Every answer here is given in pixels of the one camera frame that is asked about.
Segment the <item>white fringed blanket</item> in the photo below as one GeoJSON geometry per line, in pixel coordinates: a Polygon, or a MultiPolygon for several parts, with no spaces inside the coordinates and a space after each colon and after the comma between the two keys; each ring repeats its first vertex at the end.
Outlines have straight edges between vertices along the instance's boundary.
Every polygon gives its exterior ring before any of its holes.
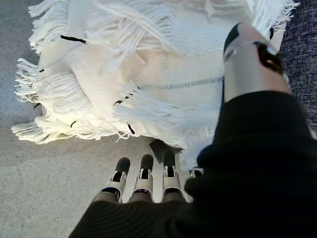
{"type": "Polygon", "coordinates": [[[152,136],[185,150],[184,169],[212,143],[222,51],[244,21],[265,37],[292,0],[45,0],[30,7],[34,65],[19,59],[16,94],[43,116],[18,124],[38,144],[77,136],[152,136]]]}

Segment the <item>prosthetic hand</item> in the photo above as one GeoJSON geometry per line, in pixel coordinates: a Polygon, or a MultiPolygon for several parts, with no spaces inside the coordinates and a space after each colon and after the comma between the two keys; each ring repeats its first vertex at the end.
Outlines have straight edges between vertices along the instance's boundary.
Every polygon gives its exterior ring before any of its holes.
{"type": "Polygon", "coordinates": [[[223,59],[224,102],[259,91],[291,94],[277,50],[252,26],[240,23],[232,28],[223,59]]]}
{"type": "MultiPolygon", "coordinates": [[[[108,201],[112,203],[122,203],[122,195],[126,184],[127,175],[130,168],[130,160],[121,158],[113,175],[93,199],[95,201],[108,201]]],[[[147,201],[153,202],[153,157],[144,155],[141,160],[139,174],[136,178],[133,193],[129,202],[147,201]]],[[[199,171],[190,171],[192,178],[200,176],[199,171]]],[[[163,154],[163,185],[161,202],[180,201],[186,202],[181,188],[181,183],[175,166],[175,156],[172,151],[165,151],[163,154]]]]}

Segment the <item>dark gray fabric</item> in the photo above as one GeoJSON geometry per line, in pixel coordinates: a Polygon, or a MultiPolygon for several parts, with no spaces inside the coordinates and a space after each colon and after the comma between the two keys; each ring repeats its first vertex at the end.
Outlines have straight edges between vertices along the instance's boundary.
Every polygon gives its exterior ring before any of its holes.
{"type": "Polygon", "coordinates": [[[281,53],[293,93],[316,131],[317,0],[300,2],[301,5],[294,11],[294,17],[287,25],[281,53]]]}

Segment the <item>knit fabric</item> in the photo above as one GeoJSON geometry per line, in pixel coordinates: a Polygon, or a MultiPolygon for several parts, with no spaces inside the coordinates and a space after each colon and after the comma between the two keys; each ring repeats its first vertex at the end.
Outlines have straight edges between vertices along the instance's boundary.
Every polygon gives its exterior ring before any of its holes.
{"type": "Polygon", "coordinates": [[[281,46],[285,71],[294,96],[317,131],[317,1],[302,0],[286,29],[281,46]]]}
{"type": "Polygon", "coordinates": [[[12,131],[38,144],[151,136],[180,146],[184,169],[210,145],[223,45],[238,22],[266,38],[292,0],[45,0],[30,7],[38,65],[19,59],[16,94],[43,116],[12,131]]]}

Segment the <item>fringe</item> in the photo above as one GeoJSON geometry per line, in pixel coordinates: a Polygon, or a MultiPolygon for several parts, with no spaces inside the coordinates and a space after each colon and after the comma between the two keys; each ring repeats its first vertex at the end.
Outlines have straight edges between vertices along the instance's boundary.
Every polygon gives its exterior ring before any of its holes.
{"type": "Polygon", "coordinates": [[[253,19],[252,25],[266,36],[271,27],[276,32],[284,31],[282,24],[293,17],[291,11],[298,6],[293,0],[247,0],[247,6],[253,19]]]}
{"type": "Polygon", "coordinates": [[[39,78],[38,67],[18,59],[15,94],[21,102],[41,103],[52,113],[79,113],[91,107],[91,102],[77,82],[75,75],[59,73],[39,78]]]}
{"type": "Polygon", "coordinates": [[[107,69],[116,70],[136,50],[162,49],[181,52],[171,43],[173,8],[157,0],[94,1],[100,12],[93,14],[87,31],[88,44],[103,44],[110,52],[107,69]]]}
{"type": "Polygon", "coordinates": [[[181,146],[184,149],[180,155],[182,169],[196,166],[201,150],[212,144],[220,105],[184,108],[161,102],[136,86],[124,90],[124,95],[130,97],[123,97],[121,104],[115,104],[114,117],[121,122],[129,121],[132,127],[134,122],[141,124],[146,136],[181,146]]]}
{"type": "Polygon", "coordinates": [[[18,71],[16,76],[15,94],[18,96],[18,100],[21,102],[38,103],[36,91],[33,88],[33,84],[36,81],[38,75],[38,67],[25,59],[18,59],[18,71]]]}
{"type": "Polygon", "coordinates": [[[292,10],[298,5],[293,0],[206,0],[205,10],[208,17],[246,13],[250,24],[266,36],[271,27],[284,31],[281,23],[293,17],[292,10]]]}
{"type": "Polygon", "coordinates": [[[114,134],[122,136],[109,123],[101,122],[98,126],[94,126],[88,120],[82,119],[70,127],[70,125],[54,119],[52,116],[40,116],[36,117],[32,123],[14,125],[12,132],[19,137],[19,140],[33,141],[37,144],[47,144],[73,136],[95,140],[100,140],[102,136],[114,134]]]}
{"type": "Polygon", "coordinates": [[[46,144],[58,139],[70,138],[73,135],[69,127],[61,121],[51,121],[45,116],[36,117],[35,121],[27,124],[17,124],[12,127],[12,132],[19,140],[29,140],[37,144],[46,144]]]}
{"type": "Polygon", "coordinates": [[[298,5],[300,5],[300,2],[294,3],[294,0],[284,0],[284,1],[285,1],[284,7],[281,10],[278,18],[276,19],[276,21],[273,24],[273,27],[274,27],[276,32],[285,31],[285,29],[282,28],[281,23],[283,23],[285,21],[290,21],[291,18],[294,17],[294,15],[292,15],[292,11],[298,5]]]}
{"type": "Polygon", "coordinates": [[[56,43],[60,40],[60,35],[66,32],[68,4],[69,0],[44,0],[29,7],[31,17],[45,12],[40,19],[33,21],[33,35],[29,38],[36,53],[39,54],[44,47],[56,43]]]}
{"type": "Polygon", "coordinates": [[[38,94],[38,102],[54,113],[79,112],[91,107],[91,102],[73,74],[55,74],[38,80],[33,87],[38,94]]]}

